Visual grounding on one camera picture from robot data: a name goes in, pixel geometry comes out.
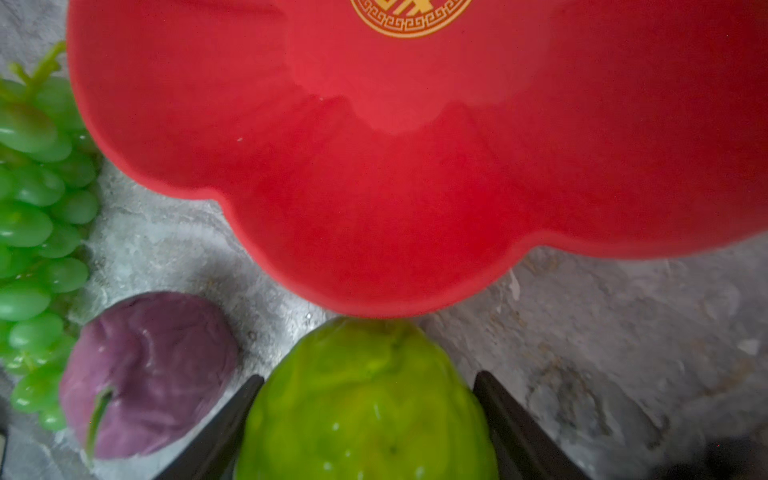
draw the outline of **wrinkled purple skin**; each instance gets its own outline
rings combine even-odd
[[[236,366],[237,343],[219,307],[184,293],[145,293],[83,328],[59,399],[85,445],[96,395],[112,387],[94,456],[148,455],[210,411]]]

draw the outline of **bunch of green grapes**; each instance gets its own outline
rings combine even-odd
[[[63,318],[67,296],[88,279],[70,257],[98,200],[98,149],[85,130],[56,58],[56,44],[32,75],[11,64],[21,82],[0,80],[0,360],[21,376],[12,405],[39,413],[46,429],[66,426],[58,384],[77,331]]]

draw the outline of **circular gold logo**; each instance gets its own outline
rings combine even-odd
[[[397,38],[435,33],[462,14],[472,0],[352,0],[371,28]]]

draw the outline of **flower-shaped red tray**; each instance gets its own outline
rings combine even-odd
[[[120,169],[343,313],[768,227],[764,0],[71,0],[68,44]]]

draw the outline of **yellow-green fruit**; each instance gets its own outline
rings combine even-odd
[[[496,480],[485,416],[407,321],[336,319],[299,341],[248,416],[237,480]]]

